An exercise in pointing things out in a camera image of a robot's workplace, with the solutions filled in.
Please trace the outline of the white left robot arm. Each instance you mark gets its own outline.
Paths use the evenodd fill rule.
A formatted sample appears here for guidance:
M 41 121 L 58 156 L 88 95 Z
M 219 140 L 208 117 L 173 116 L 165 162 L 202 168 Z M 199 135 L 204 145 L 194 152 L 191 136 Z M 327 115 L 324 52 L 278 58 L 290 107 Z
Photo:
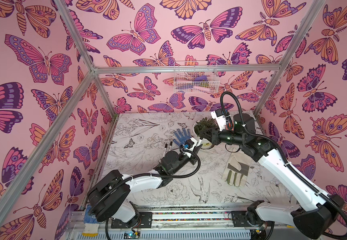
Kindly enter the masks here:
M 88 215 L 98 222 L 115 219 L 123 222 L 128 228 L 136 225 L 140 213 L 134 203 L 127 201 L 130 194 L 144 190 L 160 189 L 174 179 L 186 179 L 195 175 L 201 160 L 198 152 L 202 143 L 187 140 L 179 147 L 179 152 L 167 152 L 153 170 L 136 175 L 121 174 L 112 170 L 87 193 L 90 205 Z

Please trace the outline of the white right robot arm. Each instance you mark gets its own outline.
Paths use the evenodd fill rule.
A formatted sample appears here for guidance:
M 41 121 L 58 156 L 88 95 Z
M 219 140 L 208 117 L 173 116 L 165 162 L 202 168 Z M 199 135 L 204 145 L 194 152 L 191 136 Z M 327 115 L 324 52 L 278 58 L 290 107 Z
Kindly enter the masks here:
M 218 126 L 200 131 L 199 137 L 214 145 L 234 146 L 270 171 L 297 201 L 294 206 L 255 201 L 247 208 L 247 222 L 251 226 L 276 222 L 289 225 L 313 240 L 320 236 L 347 240 L 344 200 L 339 195 L 328 194 L 305 177 L 288 161 L 276 141 L 257 134 L 253 119 L 244 117 L 237 96 L 224 92 L 220 104 L 220 109 L 211 112 Z

